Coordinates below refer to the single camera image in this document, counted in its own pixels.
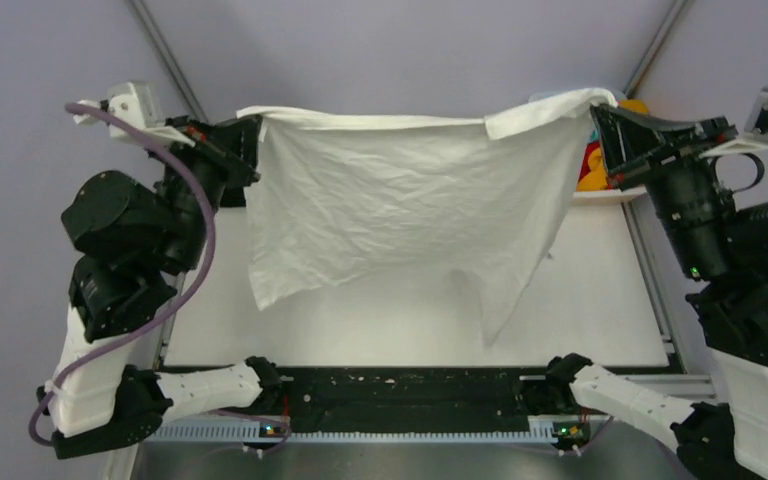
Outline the yellow t shirt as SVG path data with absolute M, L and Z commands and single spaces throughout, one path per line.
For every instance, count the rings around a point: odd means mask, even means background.
M 649 113 L 647 105 L 638 99 L 619 100 L 618 106 L 636 113 Z M 584 152 L 576 191 L 593 192 L 610 189 L 611 186 L 607 181 L 599 135 L 598 132 L 594 130 Z

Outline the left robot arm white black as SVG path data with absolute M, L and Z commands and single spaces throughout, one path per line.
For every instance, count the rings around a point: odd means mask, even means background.
M 260 125 L 256 116 L 217 124 L 166 119 L 178 167 L 167 167 L 152 187 L 120 171 L 101 172 L 62 213 L 80 258 L 68 289 L 62 356 L 53 379 L 37 390 L 57 458 L 129 447 L 192 415 L 227 408 L 265 414 L 279 404 L 280 375 L 263 357 L 185 374 L 129 361 L 137 335 L 189 299 L 169 278 L 209 257 L 216 236 L 207 223 L 220 208 L 243 205 L 245 188 L 257 181 Z

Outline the aluminium corner post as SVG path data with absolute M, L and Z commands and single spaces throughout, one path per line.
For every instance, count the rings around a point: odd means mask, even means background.
M 663 48 L 693 4 L 693 0 L 674 0 L 671 2 L 670 8 L 662 18 L 623 87 L 623 94 L 626 97 L 634 98 L 637 95 L 650 70 L 659 59 Z
M 159 24 L 144 0 L 125 0 L 130 15 L 136 21 L 143 35 L 154 52 L 161 67 L 171 83 L 177 97 L 184 105 L 186 112 L 199 121 L 206 122 L 208 116 L 197 98 L 184 70 L 180 66 L 168 40 L 165 38 Z

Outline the aluminium front rail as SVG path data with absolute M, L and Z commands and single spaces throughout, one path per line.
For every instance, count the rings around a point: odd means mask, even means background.
M 628 380 L 635 380 L 660 393 L 675 394 L 691 401 L 716 401 L 716 393 L 711 379 L 706 375 L 628 375 Z M 503 431 L 494 428 L 487 431 L 463 429 L 444 432 L 420 432 L 416 429 L 406 432 L 364 432 L 315 431 L 310 433 L 293 432 L 289 443 L 310 444 L 552 444 L 560 437 L 563 424 L 577 422 L 579 415 L 537 415 L 527 418 L 527 427 Z M 231 448 L 240 448 L 244 444 L 277 443 L 280 435 L 268 435 L 266 428 L 277 422 L 269 419 L 263 423 L 234 417 L 202 415 L 185 418 L 163 427 L 149 438 L 151 442 L 186 443 L 186 444 L 222 444 Z

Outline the left aluminium corner post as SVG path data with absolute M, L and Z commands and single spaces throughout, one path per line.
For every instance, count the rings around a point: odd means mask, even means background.
M 130 15 L 136 21 L 143 35 L 154 52 L 161 67 L 171 83 L 177 97 L 184 105 L 186 112 L 199 121 L 206 122 L 208 116 L 197 98 L 184 70 L 180 66 L 168 40 L 165 38 L 159 24 L 144 0 L 125 0 Z

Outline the right aluminium corner post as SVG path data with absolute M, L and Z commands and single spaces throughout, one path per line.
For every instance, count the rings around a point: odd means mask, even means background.
M 634 98 L 637 95 L 650 70 L 659 59 L 663 48 L 693 4 L 693 0 L 674 0 L 671 2 L 670 8 L 662 18 L 623 87 L 623 94 L 626 97 Z

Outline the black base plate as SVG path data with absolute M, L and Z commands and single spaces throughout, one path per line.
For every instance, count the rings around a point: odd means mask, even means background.
M 282 417 L 303 433 L 525 432 L 539 416 L 590 420 L 546 368 L 290 367 L 265 405 L 237 413 Z

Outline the white t shirt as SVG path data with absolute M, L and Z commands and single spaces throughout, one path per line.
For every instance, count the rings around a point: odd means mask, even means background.
M 245 194 L 257 306 L 443 267 L 474 279 L 492 344 L 570 207 L 592 109 L 616 103 L 591 87 L 480 118 L 240 109 L 261 120 Z

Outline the white plastic basket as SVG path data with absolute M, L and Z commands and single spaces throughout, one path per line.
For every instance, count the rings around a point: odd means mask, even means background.
M 528 102 L 534 102 L 554 96 L 559 93 L 565 92 L 540 92 L 532 94 L 528 97 Z M 617 100 L 628 99 L 622 93 L 614 93 Z M 573 197 L 573 205 L 608 205 L 630 202 L 633 199 L 644 195 L 644 187 L 634 187 L 627 190 L 621 190 L 611 187 L 610 190 L 593 191 L 593 192 L 575 192 Z

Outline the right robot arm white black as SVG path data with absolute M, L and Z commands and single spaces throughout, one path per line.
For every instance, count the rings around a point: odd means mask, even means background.
M 560 412 L 605 413 L 657 440 L 697 479 L 768 479 L 768 202 L 738 209 L 717 175 L 738 152 L 723 117 L 673 121 L 608 105 L 590 110 L 607 180 L 643 187 L 683 274 L 687 296 L 728 389 L 693 402 L 568 354 L 548 366 L 546 397 Z

